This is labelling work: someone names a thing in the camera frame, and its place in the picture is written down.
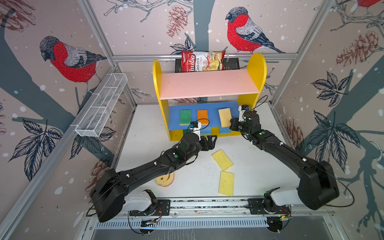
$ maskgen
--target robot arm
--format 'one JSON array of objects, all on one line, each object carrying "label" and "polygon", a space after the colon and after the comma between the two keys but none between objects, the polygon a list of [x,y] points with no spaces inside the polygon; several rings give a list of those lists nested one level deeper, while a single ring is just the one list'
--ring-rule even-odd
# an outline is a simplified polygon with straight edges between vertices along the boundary
[{"label": "robot arm", "polygon": [[[242,118],[242,122],[237,118],[231,119],[230,129],[240,131],[244,138],[259,149],[275,156],[300,178],[297,193],[307,207],[317,210],[339,196],[336,180],[332,177],[334,176],[333,169],[329,163],[316,162],[314,159],[303,156],[280,141],[270,131],[261,129],[259,115],[256,111],[246,111],[242,114]],[[281,189],[274,190],[276,190],[275,196],[284,195]],[[274,200],[273,195],[274,192],[270,191],[265,196]]]},{"label": "robot arm", "polygon": [[105,222],[116,216],[123,207],[124,197],[138,186],[188,165],[187,161],[197,157],[200,151],[213,149],[216,139],[217,136],[202,136],[199,140],[198,135],[190,132],[179,144],[149,163],[118,173],[114,169],[106,171],[91,192],[99,221]]}]

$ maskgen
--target blue sponge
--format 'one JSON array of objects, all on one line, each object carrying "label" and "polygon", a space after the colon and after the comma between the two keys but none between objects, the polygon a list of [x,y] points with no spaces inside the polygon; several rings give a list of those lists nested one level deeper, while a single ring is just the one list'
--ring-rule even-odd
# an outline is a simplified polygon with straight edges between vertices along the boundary
[{"label": "blue sponge", "polygon": [[206,127],[203,130],[200,130],[200,135],[211,135],[211,134],[212,134],[212,132],[211,132],[211,128],[210,127]]},{"label": "blue sponge", "polygon": [[220,134],[231,134],[231,130],[229,129],[229,127],[219,126],[218,131],[220,132]]}]

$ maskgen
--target floor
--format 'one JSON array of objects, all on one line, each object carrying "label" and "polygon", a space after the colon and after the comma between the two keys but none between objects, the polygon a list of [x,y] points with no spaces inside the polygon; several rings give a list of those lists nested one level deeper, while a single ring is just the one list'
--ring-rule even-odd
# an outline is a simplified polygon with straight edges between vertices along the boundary
[{"label": "floor", "polygon": [[[267,104],[257,108],[263,129],[274,133],[283,141],[277,123]],[[116,172],[138,167],[160,156],[171,148],[159,105],[138,105]],[[277,158],[261,151],[242,136],[220,137],[214,150],[200,152],[197,160],[175,171],[175,180],[168,187],[158,186],[155,180],[141,185],[135,192],[145,189],[156,197],[216,197],[221,169],[211,154],[222,149],[233,166],[227,170],[235,174],[234,196],[263,195],[276,187],[291,187],[299,184],[299,178]]]}]

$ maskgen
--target white wire basket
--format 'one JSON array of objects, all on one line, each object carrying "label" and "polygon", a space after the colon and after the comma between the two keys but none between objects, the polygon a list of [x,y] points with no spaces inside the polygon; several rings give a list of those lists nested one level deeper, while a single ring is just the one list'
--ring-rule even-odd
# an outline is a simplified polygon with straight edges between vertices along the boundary
[{"label": "white wire basket", "polygon": [[100,136],[125,84],[127,76],[124,73],[113,73],[109,76],[107,83],[76,127],[77,134],[81,137]]}]

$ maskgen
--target cassava chips bag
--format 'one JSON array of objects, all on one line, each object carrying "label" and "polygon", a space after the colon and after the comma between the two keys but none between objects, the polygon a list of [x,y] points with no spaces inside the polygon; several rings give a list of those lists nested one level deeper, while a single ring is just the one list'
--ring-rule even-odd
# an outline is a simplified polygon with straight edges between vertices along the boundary
[{"label": "cassava chips bag", "polygon": [[223,52],[199,52],[182,51],[181,69],[182,72],[200,72],[224,70],[222,64],[225,51]]}]

